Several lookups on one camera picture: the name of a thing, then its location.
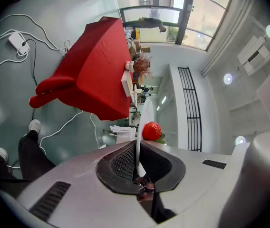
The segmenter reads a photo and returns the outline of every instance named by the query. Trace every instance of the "white sneaker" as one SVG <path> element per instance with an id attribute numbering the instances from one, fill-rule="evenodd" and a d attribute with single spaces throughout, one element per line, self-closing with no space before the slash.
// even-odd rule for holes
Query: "white sneaker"
<path id="1" fill-rule="evenodd" d="M 35 130 L 39 134 L 39 132 L 41 130 L 41 122 L 37 119 L 32 120 L 29 123 L 29 131 L 31 131 L 31 130 Z"/>
<path id="2" fill-rule="evenodd" d="M 3 159 L 7 162 L 8 154 L 7 154 L 7 151 L 5 149 L 0 148 L 0 156 L 3 157 Z"/>

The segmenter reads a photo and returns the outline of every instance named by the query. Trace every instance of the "window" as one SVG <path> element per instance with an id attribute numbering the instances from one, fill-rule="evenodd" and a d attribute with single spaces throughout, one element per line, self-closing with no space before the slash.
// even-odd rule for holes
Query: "window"
<path id="1" fill-rule="evenodd" d="M 142 42 L 164 42 L 208 50 L 231 0 L 118 0 L 123 22 L 160 19 L 167 28 L 140 28 Z"/>
<path id="2" fill-rule="evenodd" d="M 150 0 L 139 0 L 139 5 L 150 5 Z"/>
<path id="3" fill-rule="evenodd" d="M 187 28 L 213 36 L 221 22 L 225 9 L 210 0 L 194 0 Z"/>
<path id="4" fill-rule="evenodd" d="M 177 23 L 179 11 L 159 8 L 138 8 L 124 11 L 125 21 L 138 20 L 139 18 L 155 18 L 162 22 Z"/>
<path id="5" fill-rule="evenodd" d="M 153 0 L 153 5 L 159 5 L 159 0 Z"/>

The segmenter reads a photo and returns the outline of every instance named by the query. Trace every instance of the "power adapter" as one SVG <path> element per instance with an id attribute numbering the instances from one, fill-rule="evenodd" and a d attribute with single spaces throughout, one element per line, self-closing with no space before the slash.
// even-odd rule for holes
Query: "power adapter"
<path id="1" fill-rule="evenodd" d="M 18 32 L 14 32 L 9 38 L 8 41 L 12 44 L 12 46 L 21 54 L 25 54 L 29 50 L 29 45 L 26 44 L 23 46 L 22 43 L 25 40 L 21 37 Z"/>

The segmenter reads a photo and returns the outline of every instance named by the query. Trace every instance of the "air conditioner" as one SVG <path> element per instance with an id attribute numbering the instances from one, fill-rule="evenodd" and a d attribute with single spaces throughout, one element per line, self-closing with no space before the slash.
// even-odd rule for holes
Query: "air conditioner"
<path id="1" fill-rule="evenodd" d="M 263 37 L 257 39 L 253 36 L 238 55 L 238 59 L 248 75 L 257 72 L 270 60 L 270 52 L 263 45 L 264 42 Z"/>

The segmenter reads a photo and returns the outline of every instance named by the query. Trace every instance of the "white cable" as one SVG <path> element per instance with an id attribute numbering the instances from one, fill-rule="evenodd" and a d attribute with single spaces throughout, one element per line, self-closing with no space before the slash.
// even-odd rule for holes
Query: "white cable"
<path id="1" fill-rule="evenodd" d="M 46 41 L 43 41 L 43 40 L 41 40 L 41 39 L 35 37 L 35 36 L 34 36 L 33 34 L 31 34 L 31 33 L 28 33 L 28 32 L 25 32 L 25 31 L 21 31 L 21 30 L 10 29 L 10 30 L 7 30 L 6 32 L 4 32 L 3 34 L 1 34 L 0 37 L 1 37 L 1 36 L 4 36 L 4 35 L 6 35 L 6 34 L 8 35 L 8 33 L 11 32 L 11 31 L 18 32 L 18 33 L 21 33 L 21 34 L 30 35 L 30 36 L 32 36 L 33 38 L 35 38 L 36 40 L 38 40 L 38 41 L 44 43 L 45 45 L 47 45 L 49 49 L 54 50 L 54 51 L 59 51 L 59 50 L 60 50 L 60 51 L 63 51 L 64 53 L 66 53 L 66 51 L 64 50 L 64 49 L 66 49 L 65 47 L 64 47 L 64 48 L 57 48 L 57 47 L 52 48 Z"/>
<path id="2" fill-rule="evenodd" d="M 41 139 L 41 141 L 40 141 L 40 144 L 39 144 L 39 147 L 41 148 L 41 149 L 43 149 L 42 148 L 42 146 L 41 146 L 41 144 L 42 144 L 42 141 L 44 140 L 44 139 L 46 139 L 46 138 L 49 138 L 49 137 L 52 137 L 52 136 L 54 136 L 55 134 L 57 134 L 57 133 L 59 133 L 59 132 L 61 132 L 61 130 L 67 125 L 67 124 L 69 124 L 71 121 L 73 121 L 74 120 L 74 118 L 76 117 L 76 116 L 78 116 L 79 114 L 81 114 L 81 113 L 83 113 L 83 111 L 81 111 L 81 112 L 79 112 L 79 113 L 77 113 L 76 115 L 74 115 L 69 121 L 67 121 L 57 132 L 55 132 L 55 133 L 53 133 L 53 134 L 51 134 L 51 135 L 49 135 L 49 136 L 45 136 L 45 137 L 43 137 L 42 139 Z"/>
<path id="3" fill-rule="evenodd" d="M 97 140 L 97 134 L 96 134 L 96 125 L 95 125 L 95 123 L 94 123 L 93 120 L 92 120 L 92 114 L 91 114 L 91 116 L 90 116 L 90 119 L 91 119 L 92 124 L 94 125 L 95 140 L 96 140 L 96 142 L 97 142 L 97 148 L 99 149 L 99 143 L 98 143 L 98 140 Z"/>
<path id="4" fill-rule="evenodd" d="M 39 27 L 43 30 L 43 32 L 44 32 L 44 34 L 45 34 L 47 40 L 54 46 L 54 48 L 50 47 L 50 46 L 48 45 L 47 42 L 45 42 L 45 41 L 43 41 L 43 40 L 41 40 L 41 39 L 38 39 L 37 37 L 35 37 L 34 35 L 32 35 L 32 34 L 30 34 L 30 33 L 28 33 L 28 32 L 19 31 L 19 30 L 15 30 L 15 29 L 10 29 L 10 30 L 6 31 L 5 33 L 1 34 L 1 35 L 0 35 L 0 40 L 1 40 L 2 38 L 4 38 L 4 37 L 8 36 L 8 35 L 13 34 L 14 32 L 18 32 L 18 33 L 20 34 L 20 36 L 21 36 L 24 40 L 25 40 L 25 38 L 23 37 L 22 34 L 30 35 L 30 36 L 32 36 L 33 38 L 35 38 L 36 40 L 38 40 L 38 41 L 40 41 L 40 42 L 46 44 L 51 50 L 60 50 L 60 51 L 63 51 L 64 53 L 67 53 L 67 52 L 69 51 L 69 49 L 71 48 L 71 45 L 70 45 L 70 41 L 69 41 L 69 40 L 66 40 L 66 41 L 64 42 L 64 45 L 65 45 L 64 48 L 57 48 L 57 47 L 54 45 L 54 43 L 52 43 L 52 42 L 50 41 L 50 39 L 48 38 L 48 36 L 47 36 L 46 31 L 44 30 L 44 28 L 43 28 L 41 25 L 39 25 L 39 24 L 38 24 L 31 16 L 29 16 L 29 15 L 27 15 L 27 14 L 10 14 L 10 15 L 7 15 L 7 16 L 5 16 L 4 18 L 2 18 L 2 19 L 0 20 L 0 22 L 3 21 L 5 18 L 10 17 L 10 16 L 25 16 L 25 17 L 30 18 L 37 26 L 39 26 Z M 23 60 L 21 60 L 21 61 L 15 61 L 15 60 L 10 60 L 10 59 L 8 59 L 8 60 L 4 60 L 4 61 L 0 62 L 0 65 L 3 64 L 4 62 L 16 62 L 16 63 L 23 62 L 23 61 L 26 60 L 26 58 L 27 58 L 27 56 L 28 56 L 28 52 L 29 52 L 29 49 L 28 49 L 28 51 L 27 51 L 25 54 L 22 55 L 22 54 L 19 53 L 19 49 L 18 49 L 18 50 L 17 50 L 17 55 L 19 55 L 19 56 L 25 56 L 25 58 L 24 58 Z M 45 137 L 43 137 L 43 138 L 41 139 L 39 147 L 43 150 L 44 154 L 46 154 L 46 151 L 45 151 L 45 149 L 41 146 L 42 141 L 43 141 L 44 139 L 46 139 L 46 138 L 52 137 L 52 136 L 54 136 L 55 134 L 61 132 L 62 129 L 63 129 L 68 123 L 70 123 L 77 115 L 82 114 L 82 113 L 83 113 L 83 111 L 81 111 L 80 113 L 77 113 L 77 114 L 74 115 L 69 121 L 67 121 L 67 122 L 66 122 L 66 123 L 65 123 L 58 131 L 57 131 L 57 132 L 55 132 L 55 133 L 53 133 L 53 134 L 51 134 L 51 135 L 49 135 L 49 136 L 45 136 Z M 93 122 L 93 120 L 92 120 L 92 114 L 91 114 L 91 116 L 90 116 L 90 120 L 91 120 L 92 124 L 94 125 L 95 140 L 96 140 L 96 142 L 97 142 L 97 147 L 98 147 L 98 149 L 99 149 L 99 143 L 98 143 L 97 135 L 96 135 L 96 125 L 94 124 L 94 122 Z M 19 166 L 18 166 L 18 167 L 12 167 L 12 166 L 9 166 L 9 165 L 7 165 L 7 166 L 10 167 L 10 168 L 14 168 L 14 169 L 20 168 Z"/>
<path id="5" fill-rule="evenodd" d="M 21 60 L 21 61 L 15 61 L 15 60 L 7 59 L 7 60 L 4 60 L 4 61 L 0 62 L 0 65 L 2 65 L 5 62 L 21 63 L 21 62 L 24 62 L 26 59 L 27 59 L 27 54 L 26 54 L 25 58 L 23 60 Z"/>
<path id="6" fill-rule="evenodd" d="M 46 31 L 44 30 L 44 28 L 43 28 L 41 25 L 39 25 L 39 24 L 38 24 L 31 16 L 29 16 L 29 15 L 27 15 L 27 14 L 9 14 L 9 15 L 7 15 L 7 16 L 1 18 L 1 19 L 0 19 L 0 22 L 3 21 L 4 19 L 10 17 L 10 16 L 25 16 L 25 17 L 30 18 L 31 21 L 34 22 L 34 24 L 36 24 L 37 26 L 39 26 L 39 27 L 43 30 L 44 35 L 45 35 L 46 39 L 50 42 L 50 44 L 52 44 L 56 49 L 58 49 L 58 47 L 56 47 L 55 44 L 52 43 L 51 40 L 48 38 L 48 36 L 47 36 Z"/>

